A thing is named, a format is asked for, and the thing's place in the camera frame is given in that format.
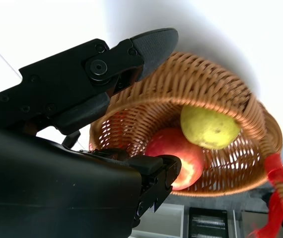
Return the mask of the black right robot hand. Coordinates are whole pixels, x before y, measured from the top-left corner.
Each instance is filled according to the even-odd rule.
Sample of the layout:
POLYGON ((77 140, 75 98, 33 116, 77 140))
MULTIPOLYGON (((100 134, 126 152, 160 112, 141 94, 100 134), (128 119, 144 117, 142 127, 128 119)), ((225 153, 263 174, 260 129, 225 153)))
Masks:
POLYGON ((0 238, 127 238, 160 207, 178 157, 72 147, 111 97, 154 72, 177 42, 173 28, 113 48, 94 39, 20 69, 22 82, 0 92, 0 238))

